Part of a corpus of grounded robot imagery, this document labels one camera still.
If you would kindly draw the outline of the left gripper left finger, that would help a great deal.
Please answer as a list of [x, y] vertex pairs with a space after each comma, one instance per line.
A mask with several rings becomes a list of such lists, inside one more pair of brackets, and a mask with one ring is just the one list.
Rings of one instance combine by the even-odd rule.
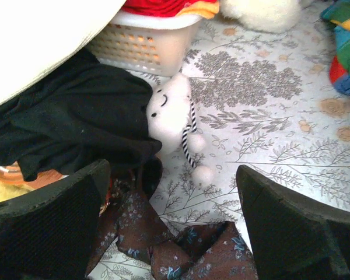
[[110, 184], [106, 160], [0, 202], [0, 279], [84, 279]]

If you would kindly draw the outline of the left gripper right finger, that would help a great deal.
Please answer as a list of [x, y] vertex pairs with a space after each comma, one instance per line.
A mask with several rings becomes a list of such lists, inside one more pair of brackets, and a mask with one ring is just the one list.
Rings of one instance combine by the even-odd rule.
[[246, 165], [236, 183], [260, 279], [350, 279], [350, 212]]

